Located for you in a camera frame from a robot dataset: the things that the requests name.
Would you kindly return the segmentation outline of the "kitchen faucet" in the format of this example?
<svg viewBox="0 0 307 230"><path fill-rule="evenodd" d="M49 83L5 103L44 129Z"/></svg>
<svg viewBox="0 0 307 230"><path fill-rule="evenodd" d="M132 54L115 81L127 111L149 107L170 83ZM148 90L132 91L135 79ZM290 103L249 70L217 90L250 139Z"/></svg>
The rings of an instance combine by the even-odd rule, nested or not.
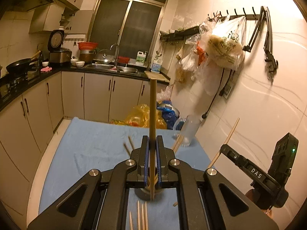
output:
<svg viewBox="0 0 307 230"><path fill-rule="evenodd" d="M114 55L114 66L115 68L117 68L118 66L118 55L119 55L119 50L120 50L120 46L117 43L114 43L113 45L111 45L110 50L115 49L115 55Z"/></svg>

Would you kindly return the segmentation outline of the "dark utensil holder cup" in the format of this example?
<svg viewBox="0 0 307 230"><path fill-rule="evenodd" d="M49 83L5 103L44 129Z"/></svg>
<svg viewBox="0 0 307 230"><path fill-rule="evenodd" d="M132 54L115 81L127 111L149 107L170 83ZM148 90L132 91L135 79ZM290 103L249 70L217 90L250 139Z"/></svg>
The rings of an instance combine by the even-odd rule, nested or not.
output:
<svg viewBox="0 0 307 230"><path fill-rule="evenodd" d="M134 189L135 195L144 201L151 201L151 197L150 197L150 190L147 188L135 188ZM155 201L161 201L163 198L163 192L164 189L158 189L155 190L154 192L154 200Z"/></svg>

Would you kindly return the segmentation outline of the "blue towel table mat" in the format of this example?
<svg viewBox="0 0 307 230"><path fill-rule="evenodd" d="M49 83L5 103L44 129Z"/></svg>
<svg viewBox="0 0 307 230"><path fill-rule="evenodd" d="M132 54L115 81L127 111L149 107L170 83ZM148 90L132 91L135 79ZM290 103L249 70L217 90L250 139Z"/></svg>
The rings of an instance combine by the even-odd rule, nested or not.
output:
<svg viewBox="0 0 307 230"><path fill-rule="evenodd" d="M55 152L47 173L40 199L39 214L66 192L91 169L109 170L129 158L123 143L131 137L139 148L148 128L106 124L74 118ZM164 146L171 148L175 142L173 130L157 129ZM190 146L178 149L175 156L192 168L204 170L210 160L200 143L194 138ZM166 189L156 202L148 202L149 229L180 229L178 209L173 207L176 190ZM134 189L130 189L128 213L131 211L134 229L137 228L137 201Z"/></svg>

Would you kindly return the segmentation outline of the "clear glass beer mug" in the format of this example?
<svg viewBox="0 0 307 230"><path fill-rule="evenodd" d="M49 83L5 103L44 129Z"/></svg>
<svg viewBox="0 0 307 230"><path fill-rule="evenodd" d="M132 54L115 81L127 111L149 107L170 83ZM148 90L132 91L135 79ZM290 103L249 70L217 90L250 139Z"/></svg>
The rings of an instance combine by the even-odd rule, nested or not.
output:
<svg viewBox="0 0 307 230"><path fill-rule="evenodd" d="M201 125L200 117L188 115L186 118L178 118L174 123L173 130L179 130L183 136L181 146L189 146Z"/></svg>

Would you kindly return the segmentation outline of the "blue plastic bag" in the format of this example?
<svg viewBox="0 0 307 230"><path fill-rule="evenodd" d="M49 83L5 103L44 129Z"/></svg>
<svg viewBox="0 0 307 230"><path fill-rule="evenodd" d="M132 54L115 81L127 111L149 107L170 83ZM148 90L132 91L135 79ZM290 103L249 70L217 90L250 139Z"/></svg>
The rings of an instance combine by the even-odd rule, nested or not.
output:
<svg viewBox="0 0 307 230"><path fill-rule="evenodd" d="M171 101L167 100L157 103L157 109L162 113L167 129L173 130L176 121L181 118L179 110L172 105Z"/></svg>

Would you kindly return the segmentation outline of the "yellow plastic bag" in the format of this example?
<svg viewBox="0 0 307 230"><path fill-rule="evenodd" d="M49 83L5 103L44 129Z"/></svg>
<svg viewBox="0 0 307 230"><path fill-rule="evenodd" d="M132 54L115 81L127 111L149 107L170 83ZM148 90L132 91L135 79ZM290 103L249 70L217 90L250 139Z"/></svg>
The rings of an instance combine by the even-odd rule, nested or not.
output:
<svg viewBox="0 0 307 230"><path fill-rule="evenodd" d="M132 127L149 128L150 107L140 104L131 110L130 114L123 121L113 119L110 123L115 125L125 125ZM156 110L156 128L167 129L167 123L162 118L162 112Z"/></svg>

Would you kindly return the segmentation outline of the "wooden cutting board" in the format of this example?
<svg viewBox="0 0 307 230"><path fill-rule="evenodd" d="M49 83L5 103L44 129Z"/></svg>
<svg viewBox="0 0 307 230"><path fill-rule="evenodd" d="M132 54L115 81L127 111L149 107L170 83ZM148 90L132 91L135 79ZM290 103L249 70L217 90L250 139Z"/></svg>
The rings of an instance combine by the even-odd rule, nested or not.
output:
<svg viewBox="0 0 307 230"><path fill-rule="evenodd" d="M161 73L150 72L150 71L145 71L144 73L150 80L163 81L167 83L169 82L169 80Z"/></svg>

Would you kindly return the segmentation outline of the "blue white detergent bottle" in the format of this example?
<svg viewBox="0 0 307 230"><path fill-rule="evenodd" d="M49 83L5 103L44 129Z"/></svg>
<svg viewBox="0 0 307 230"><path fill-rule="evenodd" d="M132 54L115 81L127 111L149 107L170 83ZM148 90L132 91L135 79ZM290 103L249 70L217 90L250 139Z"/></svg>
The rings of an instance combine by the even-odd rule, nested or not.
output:
<svg viewBox="0 0 307 230"><path fill-rule="evenodd" d="M162 59L155 59L151 65L151 71L155 73L160 73L162 68Z"/></svg>

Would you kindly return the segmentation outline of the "glass pot lid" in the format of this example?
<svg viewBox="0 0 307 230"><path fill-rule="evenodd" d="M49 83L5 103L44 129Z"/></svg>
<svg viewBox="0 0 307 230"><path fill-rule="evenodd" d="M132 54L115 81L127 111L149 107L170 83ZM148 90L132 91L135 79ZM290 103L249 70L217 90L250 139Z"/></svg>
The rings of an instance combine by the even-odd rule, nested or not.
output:
<svg viewBox="0 0 307 230"><path fill-rule="evenodd" d="M115 56L109 49L102 49L95 56L95 62L98 64L110 64L114 59Z"/></svg>

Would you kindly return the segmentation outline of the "green detergent bottle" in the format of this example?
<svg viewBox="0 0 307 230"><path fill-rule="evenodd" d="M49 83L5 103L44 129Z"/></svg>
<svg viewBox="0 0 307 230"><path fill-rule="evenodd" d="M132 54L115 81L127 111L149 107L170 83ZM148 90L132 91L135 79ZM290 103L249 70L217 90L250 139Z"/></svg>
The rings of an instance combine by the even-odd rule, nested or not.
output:
<svg viewBox="0 0 307 230"><path fill-rule="evenodd" d="M138 51L135 64L139 66L144 66L146 59L147 59L147 52Z"/></svg>

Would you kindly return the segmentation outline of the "black rice cooker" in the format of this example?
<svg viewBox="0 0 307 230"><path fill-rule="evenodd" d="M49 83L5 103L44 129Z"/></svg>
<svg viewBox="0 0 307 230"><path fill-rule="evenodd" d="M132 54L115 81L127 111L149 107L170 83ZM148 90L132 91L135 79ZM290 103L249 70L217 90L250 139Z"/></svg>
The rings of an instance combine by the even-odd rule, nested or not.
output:
<svg viewBox="0 0 307 230"><path fill-rule="evenodd" d="M53 30L50 34L47 48L50 52L49 63L50 64L68 64L70 63L72 51L68 48L62 47L64 41L64 28L60 27L57 30Z"/></svg>

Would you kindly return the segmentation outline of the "white plastic bag with bread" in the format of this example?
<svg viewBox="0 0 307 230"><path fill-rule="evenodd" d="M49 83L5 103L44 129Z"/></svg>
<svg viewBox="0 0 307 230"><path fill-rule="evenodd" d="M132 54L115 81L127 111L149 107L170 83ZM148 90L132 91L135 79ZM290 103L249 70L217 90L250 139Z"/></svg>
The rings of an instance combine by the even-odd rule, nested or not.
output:
<svg viewBox="0 0 307 230"><path fill-rule="evenodd" d="M244 16L217 22L204 21L199 26L199 46L218 66L236 71L243 61L246 18Z"/></svg>

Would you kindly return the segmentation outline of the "black wok pan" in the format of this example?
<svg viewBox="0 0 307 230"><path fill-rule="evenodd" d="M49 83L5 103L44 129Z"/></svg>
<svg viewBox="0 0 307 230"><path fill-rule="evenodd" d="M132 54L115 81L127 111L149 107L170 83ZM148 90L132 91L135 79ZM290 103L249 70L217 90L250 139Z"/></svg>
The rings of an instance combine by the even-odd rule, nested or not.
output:
<svg viewBox="0 0 307 230"><path fill-rule="evenodd" d="M30 64L38 60L40 53L41 51L39 50L31 58L21 59L9 64L6 67L7 72L9 74L24 74L28 70Z"/></svg>

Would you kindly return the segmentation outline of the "red basin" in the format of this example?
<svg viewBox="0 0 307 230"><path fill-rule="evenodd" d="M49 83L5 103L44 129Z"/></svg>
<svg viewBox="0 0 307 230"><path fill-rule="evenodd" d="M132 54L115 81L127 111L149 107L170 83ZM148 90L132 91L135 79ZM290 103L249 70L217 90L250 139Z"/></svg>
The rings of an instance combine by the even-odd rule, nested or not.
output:
<svg viewBox="0 0 307 230"><path fill-rule="evenodd" d="M98 43L93 43L93 42L79 42L78 43L78 48L80 50L94 50L98 46Z"/></svg>

